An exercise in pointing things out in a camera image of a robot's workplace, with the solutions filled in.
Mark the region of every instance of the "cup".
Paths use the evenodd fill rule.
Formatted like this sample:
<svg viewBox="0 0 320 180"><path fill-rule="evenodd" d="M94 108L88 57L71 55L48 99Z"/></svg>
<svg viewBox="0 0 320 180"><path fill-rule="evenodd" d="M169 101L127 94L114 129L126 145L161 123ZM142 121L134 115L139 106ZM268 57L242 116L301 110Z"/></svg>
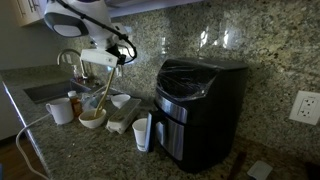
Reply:
<svg viewBox="0 0 320 180"><path fill-rule="evenodd" d="M69 98L60 98L46 104L57 124L66 124L73 119L72 106Z"/></svg>
<svg viewBox="0 0 320 180"><path fill-rule="evenodd" d="M111 97L111 102L117 108L121 109L123 105L125 105L131 97L128 94L119 94Z"/></svg>
<svg viewBox="0 0 320 180"><path fill-rule="evenodd" d="M136 120L132 124L132 128L134 130L134 136L137 142L137 148L139 151L145 152L144 144L146 142L146 129L147 129L147 118L142 118Z"/></svg>

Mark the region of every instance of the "black cord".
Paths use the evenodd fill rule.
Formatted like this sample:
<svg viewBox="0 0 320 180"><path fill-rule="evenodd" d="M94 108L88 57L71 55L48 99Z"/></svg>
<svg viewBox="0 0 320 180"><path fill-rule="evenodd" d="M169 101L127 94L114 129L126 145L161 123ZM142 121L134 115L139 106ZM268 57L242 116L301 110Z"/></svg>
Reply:
<svg viewBox="0 0 320 180"><path fill-rule="evenodd" d="M126 48L127 51L128 51L129 56L132 57L132 55L131 55L131 53L130 53L130 50L129 50L129 48L128 48L127 46L122 45L122 44L118 44L118 46Z"/></svg>
<svg viewBox="0 0 320 180"><path fill-rule="evenodd" d="M94 23L94 24L102 27L102 29L106 29L106 30L112 32L113 34L117 35L120 40L124 40L126 43L128 43L128 44L132 47L132 49L133 49L134 56L132 57L132 56L130 55L130 53L129 53L129 55L130 55L130 57L131 57L132 59L129 60L129 61L127 61L127 62L124 62L124 64L130 63L130 62L132 62L134 59L137 58L137 54L138 54L138 53L137 53L137 49L136 49L136 47L131 43L131 41L129 40L129 38L128 38L128 36L127 36L126 34L121 34L120 32L114 30L113 28L108 27L108 26L106 26L105 24L103 24L103 23L101 23L101 22L93 19L92 17L87 16L86 14L83 14L83 13L81 13L81 12L73 9L72 7L69 6L69 4L63 2L62 0L56 0L56 1L57 1L61 6L63 6L64 8L66 8L66 9L68 9L69 11L71 11L71 12L75 13L76 15L78 15L81 19L86 19L86 20L88 20L88 21L90 21L90 22L92 22L92 23Z"/></svg>

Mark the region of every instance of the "white bowl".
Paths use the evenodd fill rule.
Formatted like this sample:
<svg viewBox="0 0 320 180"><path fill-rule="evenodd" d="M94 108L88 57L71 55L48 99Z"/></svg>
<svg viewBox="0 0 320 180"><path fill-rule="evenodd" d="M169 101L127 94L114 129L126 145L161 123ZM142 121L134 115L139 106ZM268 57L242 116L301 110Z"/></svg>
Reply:
<svg viewBox="0 0 320 180"><path fill-rule="evenodd" d="M103 109L101 111L101 115L97 119L90 120L89 117L94 116L95 111L96 109L92 109L92 110L81 113L79 116L79 121L81 122L81 124L90 129L99 127L106 119L107 112L106 110Z"/></svg>
<svg viewBox="0 0 320 180"><path fill-rule="evenodd" d="M130 96L128 94L119 94L111 97L112 104L117 108L121 108L127 101L129 101Z"/></svg>

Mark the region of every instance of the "kitchen counter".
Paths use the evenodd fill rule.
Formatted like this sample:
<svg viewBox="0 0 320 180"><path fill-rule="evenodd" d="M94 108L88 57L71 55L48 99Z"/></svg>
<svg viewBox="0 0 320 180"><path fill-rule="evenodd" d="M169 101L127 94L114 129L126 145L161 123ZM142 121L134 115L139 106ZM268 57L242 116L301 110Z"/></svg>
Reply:
<svg viewBox="0 0 320 180"><path fill-rule="evenodd" d="M4 83L26 125L47 114L45 103L34 104L23 89L61 82L69 74L56 67L0 71ZM116 111L107 103L107 116ZM51 179L227 179L239 152L247 157L236 179L249 179L246 172L262 160L273 167L268 179L307 179L304 163L261 144L236 137L230 155L220 164L198 174L185 173L157 145L152 153L139 152L132 128L119 135L105 129L107 122L88 129L74 120L56 125L50 116L35 124L28 136Z"/></svg>

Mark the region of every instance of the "granite backsplash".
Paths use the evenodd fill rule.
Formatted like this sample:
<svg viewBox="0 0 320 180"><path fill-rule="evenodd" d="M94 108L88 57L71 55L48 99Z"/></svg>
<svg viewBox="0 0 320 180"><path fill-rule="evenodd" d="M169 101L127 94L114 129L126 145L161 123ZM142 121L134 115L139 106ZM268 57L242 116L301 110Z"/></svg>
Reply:
<svg viewBox="0 0 320 180"><path fill-rule="evenodd" d="M152 99L168 58L246 62L250 71L237 134L320 163L320 128L288 119L298 90L320 92L319 10L320 0L207 0L115 18L132 29L138 58L112 86ZM57 40L61 49L90 47L87 37ZM87 66L106 82L106 67Z"/></svg>

